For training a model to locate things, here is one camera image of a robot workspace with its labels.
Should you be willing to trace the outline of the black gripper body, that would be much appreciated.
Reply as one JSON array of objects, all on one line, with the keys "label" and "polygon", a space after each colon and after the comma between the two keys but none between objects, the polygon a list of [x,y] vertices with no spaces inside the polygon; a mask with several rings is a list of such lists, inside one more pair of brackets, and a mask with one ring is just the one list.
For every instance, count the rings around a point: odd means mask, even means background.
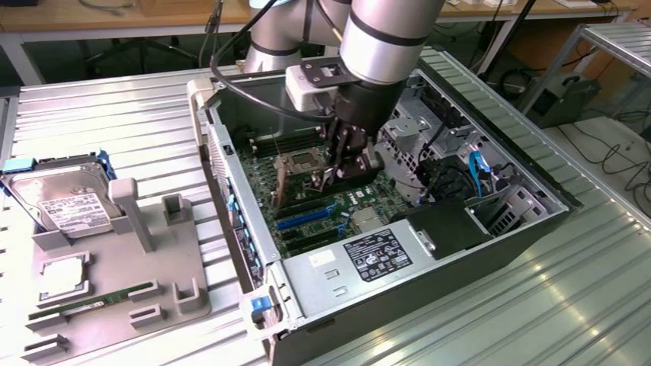
[{"label": "black gripper body", "polygon": [[336,118],[374,136],[392,116],[404,86],[405,80],[390,85],[360,81],[338,86],[333,101]]}]

